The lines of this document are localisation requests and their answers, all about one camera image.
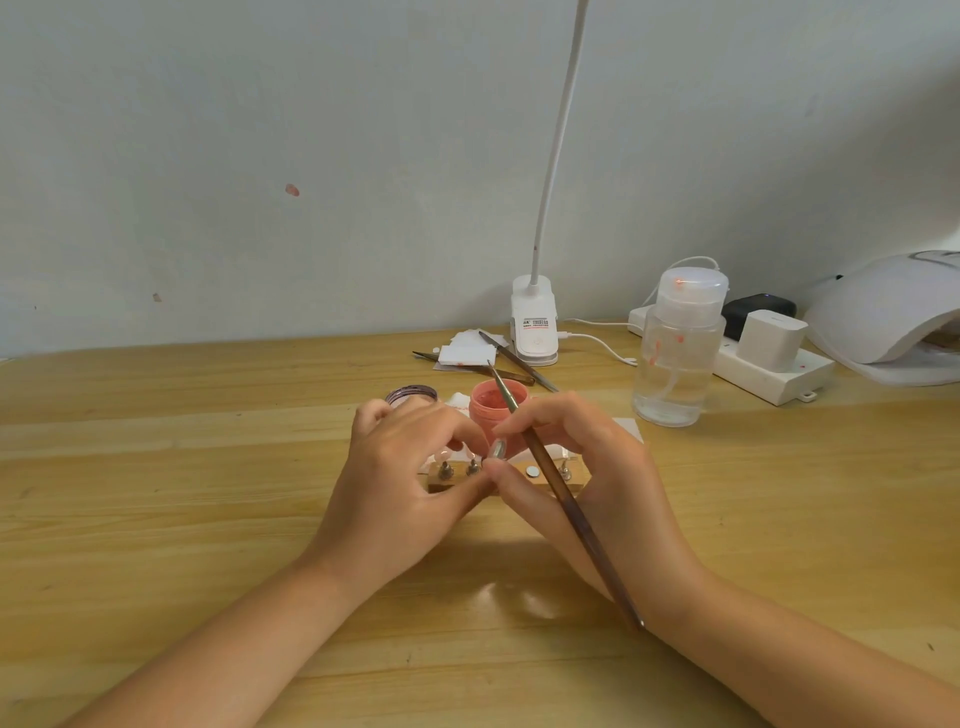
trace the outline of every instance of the brush handle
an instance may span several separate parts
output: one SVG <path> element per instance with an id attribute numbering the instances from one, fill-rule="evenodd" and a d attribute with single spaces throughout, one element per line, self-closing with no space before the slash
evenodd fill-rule
<path id="1" fill-rule="evenodd" d="M 643 630 L 643 619 L 636 611 L 636 607 L 630 599 L 630 595 L 627 593 L 627 588 L 623 585 L 623 582 L 620 581 L 620 577 L 613 568 L 610 557 L 604 550 L 603 545 L 600 544 L 600 539 L 598 539 L 596 533 L 594 533 L 593 527 L 587 520 L 587 515 L 580 507 L 580 503 L 578 503 L 577 499 L 570 493 L 570 489 L 566 487 L 563 476 L 560 475 L 560 471 L 557 470 L 553 458 L 550 457 L 550 453 L 547 452 L 546 447 L 543 446 L 543 441 L 540 439 L 540 436 L 533 428 L 529 428 L 523 431 L 523 440 L 526 442 L 527 447 L 530 448 L 534 460 L 540 465 L 540 471 L 550 484 L 550 490 L 553 491 L 553 495 L 557 497 L 561 507 L 564 509 L 567 520 L 570 521 L 573 530 L 580 537 L 587 556 L 590 557 L 590 561 L 593 562 L 597 573 L 600 574 L 600 578 L 603 580 L 604 586 L 607 587 L 613 603 L 619 608 L 620 613 L 629 626 L 637 631 Z"/>

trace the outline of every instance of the wooden table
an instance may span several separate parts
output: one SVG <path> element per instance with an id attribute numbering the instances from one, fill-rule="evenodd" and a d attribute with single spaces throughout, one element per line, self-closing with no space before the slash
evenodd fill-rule
<path id="1" fill-rule="evenodd" d="M 638 339 L 605 329 L 622 352 Z M 297 554 L 355 405 L 479 377 L 450 332 L 72 352 L 0 366 L 0 724 L 50 726 Z M 550 377 L 630 416 L 634 372 L 563 342 Z M 775 408 L 715 378 L 686 429 L 640 422 L 684 533 L 739 584 L 960 683 L 960 387 L 840 370 Z M 633 638 L 502 502 L 362 607 L 271 726 L 753 726 Z"/>

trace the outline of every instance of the pink jar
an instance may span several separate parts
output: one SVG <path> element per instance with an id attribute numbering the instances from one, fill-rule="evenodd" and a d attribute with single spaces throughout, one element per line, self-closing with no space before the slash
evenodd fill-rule
<path id="1" fill-rule="evenodd" d="M 529 390 L 512 379 L 504 379 L 507 389 L 514 396 L 517 404 L 523 404 L 530 397 Z M 493 428 L 510 416 L 510 409 L 503 395 L 496 386 L 495 379 L 487 379 L 473 387 L 470 392 L 470 418 L 483 429 L 487 435 L 487 442 L 492 443 L 496 437 Z M 512 435 L 507 441 L 507 451 L 511 454 L 526 449 L 522 435 Z"/>

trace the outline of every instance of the hand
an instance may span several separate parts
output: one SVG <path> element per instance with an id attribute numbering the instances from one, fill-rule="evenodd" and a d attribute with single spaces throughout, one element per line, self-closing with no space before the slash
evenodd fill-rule
<path id="1" fill-rule="evenodd" d="M 480 425 L 445 404 L 412 397 L 396 410 L 383 400 L 361 405 L 347 463 L 302 560 L 331 571 L 358 602 L 410 569 L 493 490 L 483 472 L 438 494 L 418 482 L 429 455 L 464 443 L 488 451 Z"/>
<path id="2" fill-rule="evenodd" d="M 592 478 L 577 502 L 647 626 L 657 631 L 683 619 L 707 572 L 677 525 L 647 448 L 575 393 L 528 400 L 493 433 L 509 437 L 530 426 L 545 444 L 583 454 Z M 505 461 L 483 467 L 504 502 L 609 598 L 560 503 Z"/>

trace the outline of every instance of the bottle lid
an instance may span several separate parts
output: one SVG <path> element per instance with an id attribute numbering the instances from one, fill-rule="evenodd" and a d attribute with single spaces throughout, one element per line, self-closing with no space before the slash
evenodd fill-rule
<path id="1" fill-rule="evenodd" d="M 711 327 L 720 320 L 730 281 L 712 268 L 670 268 L 660 276 L 654 313 L 673 327 Z"/>

